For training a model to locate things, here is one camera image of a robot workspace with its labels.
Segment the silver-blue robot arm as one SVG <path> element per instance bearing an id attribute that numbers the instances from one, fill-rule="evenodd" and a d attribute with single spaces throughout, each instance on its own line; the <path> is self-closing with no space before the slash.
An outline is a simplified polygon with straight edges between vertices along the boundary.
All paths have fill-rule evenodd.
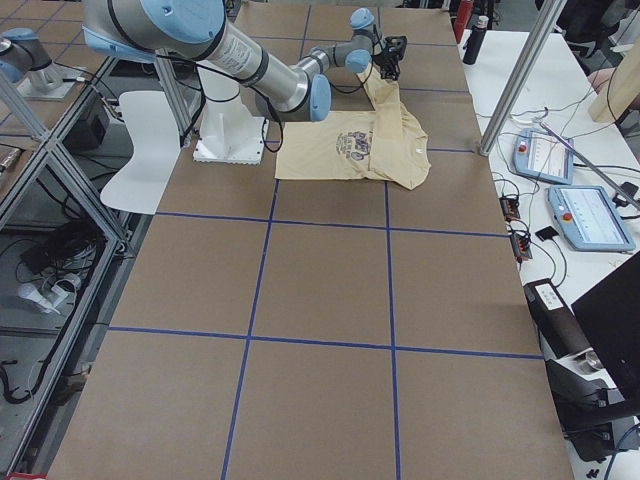
<path id="1" fill-rule="evenodd" d="M 209 61 L 264 95 L 285 121 L 324 120 L 331 87 L 322 70 L 288 66 L 226 19 L 221 1 L 85 1 L 85 42 L 104 55 L 152 63 L 159 50 Z"/>
<path id="2" fill-rule="evenodd" d="M 360 74 L 370 64 L 375 64 L 382 79 L 397 81 L 400 76 L 399 63 L 407 48 L 407 37 L 384 36 L 373 13 L 365 7 L 351 14 L 350 26 L 352 37 L 349 41 L 314 47 L 296 66 L 312 78 L 337 67 Z"/>

